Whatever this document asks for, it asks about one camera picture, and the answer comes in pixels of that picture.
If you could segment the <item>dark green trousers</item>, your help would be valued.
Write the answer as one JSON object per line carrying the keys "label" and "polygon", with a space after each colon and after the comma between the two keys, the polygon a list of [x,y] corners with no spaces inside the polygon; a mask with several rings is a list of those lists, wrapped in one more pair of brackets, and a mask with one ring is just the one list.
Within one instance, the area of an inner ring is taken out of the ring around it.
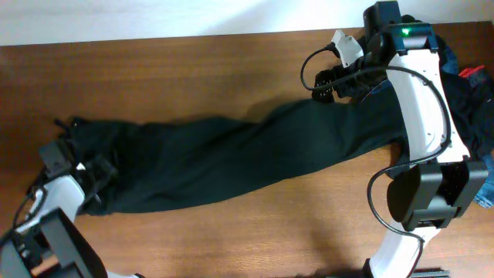
{"label": "dark green trousers", "polygon": [[288,103],[258,123],[210,117],[185,124],[76,118],[64,135],[76,159],[113,171],[89,215],[207,205],[307,175],[405,138],[393,90],[359,103]]}

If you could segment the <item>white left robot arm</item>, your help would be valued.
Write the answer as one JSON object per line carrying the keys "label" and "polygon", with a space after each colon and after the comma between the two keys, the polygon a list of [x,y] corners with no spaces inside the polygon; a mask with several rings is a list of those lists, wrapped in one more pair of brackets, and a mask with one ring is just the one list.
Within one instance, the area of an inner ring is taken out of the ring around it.
{"label": "white left robot arm", "polygon": [[3,277],[127,278],[106,269],[75,227],[83,206],[116,175],[116,168],[96,156],[84,162],[70,140],[39,149],[44,167],[24,199],[31,207],[13,219],[1,239]]}

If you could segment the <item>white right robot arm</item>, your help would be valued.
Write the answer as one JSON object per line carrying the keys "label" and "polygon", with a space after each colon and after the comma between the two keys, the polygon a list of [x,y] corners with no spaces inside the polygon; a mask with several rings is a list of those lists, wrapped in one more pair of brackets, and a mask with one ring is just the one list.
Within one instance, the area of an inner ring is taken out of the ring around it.
{"label": "white right robot arm", "polygon": [[364,277],[443,277],[418,270],[428,242],[461,217],[487,178],[455,127],[442,86],[439,46],[428,23],[404,22],[396,1],[364,11],[362,42],[336,31],[327,49],[340,64],[318,74],[312,97],[371,91],[389,81],[398,97],[408,136],[408,161],[396,164],[387,188],[392,221],[378,251],[366,260]]}

